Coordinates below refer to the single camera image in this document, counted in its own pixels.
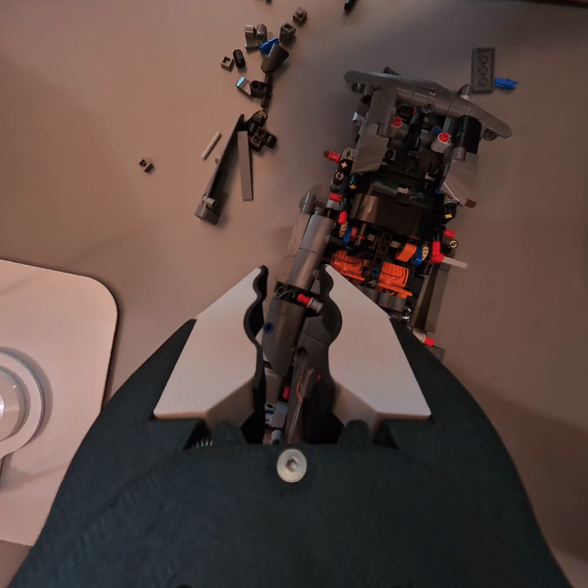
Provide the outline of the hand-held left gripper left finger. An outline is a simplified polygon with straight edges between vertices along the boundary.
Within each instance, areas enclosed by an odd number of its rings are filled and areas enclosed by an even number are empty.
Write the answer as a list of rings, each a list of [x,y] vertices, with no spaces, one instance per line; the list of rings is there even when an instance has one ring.
[[[197,315],[194,327],[154,408],[158,420],[202,419],[241,427],[254,413],[261,356],[256,312],[266,296],[268,269],[255,268]]]

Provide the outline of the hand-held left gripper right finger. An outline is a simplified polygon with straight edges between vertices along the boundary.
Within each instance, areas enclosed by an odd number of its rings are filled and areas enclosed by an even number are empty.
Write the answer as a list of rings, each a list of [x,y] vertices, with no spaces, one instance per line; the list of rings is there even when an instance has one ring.
[[[362,421],[372,435],[383,420],[428,420],[430,407],[388,315],[334,268],[324,270],[341,323],[328,351],[334,416],[345,426]]]

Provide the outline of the small grey lego subassembly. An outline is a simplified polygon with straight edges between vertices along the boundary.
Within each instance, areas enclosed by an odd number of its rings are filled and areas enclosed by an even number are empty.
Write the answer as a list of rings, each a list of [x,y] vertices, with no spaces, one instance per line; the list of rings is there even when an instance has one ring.
[[[287,288],[310,290],[335,221],[321,213],[299,213],[286,253],[277,267],[275,297]]]

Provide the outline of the large grey lego vehicle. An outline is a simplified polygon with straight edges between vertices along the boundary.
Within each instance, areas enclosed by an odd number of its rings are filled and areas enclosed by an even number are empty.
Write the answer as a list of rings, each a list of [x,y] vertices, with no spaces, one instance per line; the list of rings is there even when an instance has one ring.
[[[310,290],[287,288],[269,303],[261,346],[266,371],[265,444],[329,443],[344,426],[332,413],[330,344],[341,325],[329,300],[331,266],[421,347],[435,331],[458,240],[448,224],[473,208],[481,141],[509,138],[508,124],[433,81],[349,70],[359,94],[354,144],[325,151],[335,173],[328,195],[307,194],[300,213],[321,213],[334,229]]]

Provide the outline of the long grey lego tile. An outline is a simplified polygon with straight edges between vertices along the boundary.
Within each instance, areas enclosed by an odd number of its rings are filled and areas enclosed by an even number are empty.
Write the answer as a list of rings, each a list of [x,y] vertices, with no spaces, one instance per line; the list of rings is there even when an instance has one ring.
[[[246,130],[237,134],[240,188],[243,201],[253,201],[252,161],[249,136]]]

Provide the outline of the scattered small lego pieces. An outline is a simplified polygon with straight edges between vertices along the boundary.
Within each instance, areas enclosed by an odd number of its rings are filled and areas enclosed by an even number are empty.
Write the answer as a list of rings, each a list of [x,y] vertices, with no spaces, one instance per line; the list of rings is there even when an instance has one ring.
[[[237,126],[239,139],[242,142],[247,140],[248,147],[255,152],[276,146],[276,136],[266,128],[268,107],[273,97],[273,76],[289,58],[288,47],[296,40],[297,27],[305,25],[306,21],[306,9],[298,6],[293,11],[292,21],[284,23],[276,36],[270,36],[265,24],[247,24],[244,27],[245,50],[235,49],[221,63],[224,70],[237,69],[239,78],[236,88],[239,93],[248,99],[259,101],[260,109],[248,119],[240,121]],[[243,76],[247,69],[245,54],[261,57],[261,79],[253,80]]]

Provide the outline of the dark grey lego plate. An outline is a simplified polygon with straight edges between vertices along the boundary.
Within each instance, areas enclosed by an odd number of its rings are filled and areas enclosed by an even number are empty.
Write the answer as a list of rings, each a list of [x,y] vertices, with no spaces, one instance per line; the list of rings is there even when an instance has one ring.
[[[495,47],[472,49],[470,89],[472,94],[492,93],[495,80]]]

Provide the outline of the white book stand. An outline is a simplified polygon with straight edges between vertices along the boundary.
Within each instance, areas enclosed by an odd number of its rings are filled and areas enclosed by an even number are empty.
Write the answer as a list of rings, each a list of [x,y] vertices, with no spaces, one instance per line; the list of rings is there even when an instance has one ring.
[[[40,535],[102,408],[117,315],[98,281],[1,261],[1,540]]]

